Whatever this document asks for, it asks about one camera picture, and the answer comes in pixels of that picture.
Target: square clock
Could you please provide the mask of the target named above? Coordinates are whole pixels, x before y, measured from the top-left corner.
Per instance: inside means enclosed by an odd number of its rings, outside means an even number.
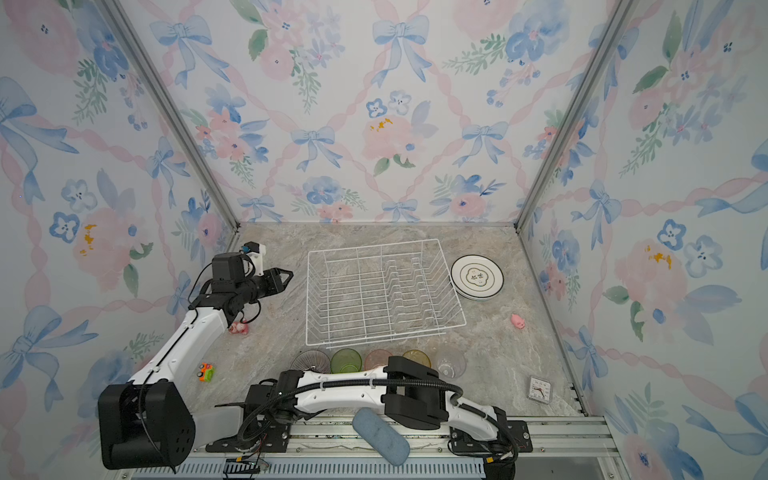
[[[552,394],[552,384],[546,380],[532,376],[528,384],[528,398],[536,402],[549,403]]]

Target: blue eraser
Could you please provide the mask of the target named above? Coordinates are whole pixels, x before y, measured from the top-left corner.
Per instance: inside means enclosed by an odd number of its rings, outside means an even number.
[[[411,453],[408,440],[371,409],[360,409],[352,420],[352,428],[395,467],[405,463]]]

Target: wall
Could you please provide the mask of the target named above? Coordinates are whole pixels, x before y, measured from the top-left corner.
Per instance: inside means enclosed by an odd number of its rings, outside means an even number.
[[[513,221],[613,4],[122,2],[232,208],[294,222]]]
[[[524,231],[635,480],[768,478],[766,21],[639,1]]]
[[[96,400],[227,231],[90,2],[0,8],[0,477],[101,478]]]

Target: white dish rack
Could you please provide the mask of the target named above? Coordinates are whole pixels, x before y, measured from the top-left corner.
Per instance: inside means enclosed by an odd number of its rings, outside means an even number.
[[[306,269],[308,346],[441,335],[467,324],[437,239],[314,250]]]

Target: white plate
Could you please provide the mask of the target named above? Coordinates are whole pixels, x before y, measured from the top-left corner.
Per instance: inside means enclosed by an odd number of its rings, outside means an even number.
[[[451,267],[458,292],[470,300],[487,300],[504,286],[504,274],[493,260],[479,255],[459,258]]]

